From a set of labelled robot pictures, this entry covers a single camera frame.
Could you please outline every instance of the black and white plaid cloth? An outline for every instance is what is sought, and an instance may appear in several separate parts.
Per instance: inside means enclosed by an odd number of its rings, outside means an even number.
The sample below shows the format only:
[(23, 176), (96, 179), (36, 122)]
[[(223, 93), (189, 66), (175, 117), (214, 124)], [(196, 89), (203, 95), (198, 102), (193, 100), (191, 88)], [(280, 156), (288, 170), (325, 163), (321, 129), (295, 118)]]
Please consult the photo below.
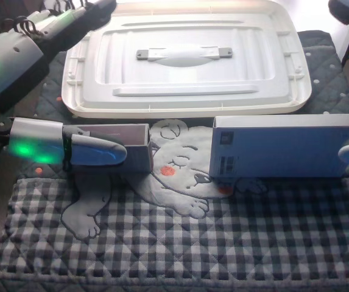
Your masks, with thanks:
[(76, 199), (72, 185), (21, 179), (0, 239), (0, 280), (113, 285), (119, 291), (161, 291), (162, 285), (163, 291), (298, 291), (315, 281), (319, 291), (346, 291), (349, 178), (265, 183), (267, 195), (210, 201), (199, 220), (119, 187), (96, 217), (100, 236), (81, 242), (60, 221)]

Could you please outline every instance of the bear nose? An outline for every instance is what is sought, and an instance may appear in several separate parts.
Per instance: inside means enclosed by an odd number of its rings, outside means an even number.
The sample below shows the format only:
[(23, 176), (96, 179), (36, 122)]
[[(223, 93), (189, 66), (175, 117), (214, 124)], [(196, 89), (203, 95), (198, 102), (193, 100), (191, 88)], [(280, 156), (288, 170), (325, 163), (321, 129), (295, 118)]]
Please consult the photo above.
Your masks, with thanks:
[(209, 177), (207, 177), (206, 175), (202, 175), (200, 173), (196, 173), (194, 175), (194, 179), (198, 184), (208, 184), (211, 182)]

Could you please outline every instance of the bear ear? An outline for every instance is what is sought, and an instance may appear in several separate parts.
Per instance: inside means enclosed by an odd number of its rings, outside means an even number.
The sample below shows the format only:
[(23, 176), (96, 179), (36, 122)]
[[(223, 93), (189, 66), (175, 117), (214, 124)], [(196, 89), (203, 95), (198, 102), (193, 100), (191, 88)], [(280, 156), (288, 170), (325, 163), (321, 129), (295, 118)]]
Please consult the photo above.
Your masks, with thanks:
[(155, 123), (150, 132), (154, 143), (162, 147), (188, 132), (188, 126), (182, 120), (161, 120)]

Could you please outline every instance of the cartoon bear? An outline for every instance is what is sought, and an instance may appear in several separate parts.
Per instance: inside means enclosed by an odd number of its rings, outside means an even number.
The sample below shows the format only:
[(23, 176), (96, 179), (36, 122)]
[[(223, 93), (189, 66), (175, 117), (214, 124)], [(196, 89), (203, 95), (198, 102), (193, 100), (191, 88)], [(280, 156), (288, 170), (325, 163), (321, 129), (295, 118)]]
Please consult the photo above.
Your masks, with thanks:
[[(149, 174), (124, 175), (135, 194), (182, 216), (203, 218), (208, 201), (228, 198), (233, 190), (264, 193), (258, 179), (217, 181), (209, 175), (212, 128), (188, 126), (180, 120), (162, 120), (151, 128), (154, 167)], [(63, 224), (78, 239), (94, 238), (100, 229), (94, 218), (117, 192), (108, 175), (76, 175), (77, 202), (62, 214)]]

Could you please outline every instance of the robotic arm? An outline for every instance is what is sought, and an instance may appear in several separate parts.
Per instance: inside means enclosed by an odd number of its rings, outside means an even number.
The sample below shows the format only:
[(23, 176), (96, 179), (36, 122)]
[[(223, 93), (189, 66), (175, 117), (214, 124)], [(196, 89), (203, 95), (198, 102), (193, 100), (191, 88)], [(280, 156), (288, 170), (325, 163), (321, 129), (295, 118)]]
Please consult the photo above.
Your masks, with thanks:
[(0, 30), (0, 144), (9, 144), (14, 155), (46, 164), (63, 161), (66, 168), (71, 164), (117, 165), (125, 160), (127, 150), (110, 136), (58, 122), (1, 117), (44, 80), (59, 52), (106, 25), (116, 8), (115, 0), (87, 2), (77, 9), (67, 3), (70, 9), (57, 16), (48, 10), (36, 15), (46, 18), (40, 30), (24, 17), (14, 20), (13, 30)]

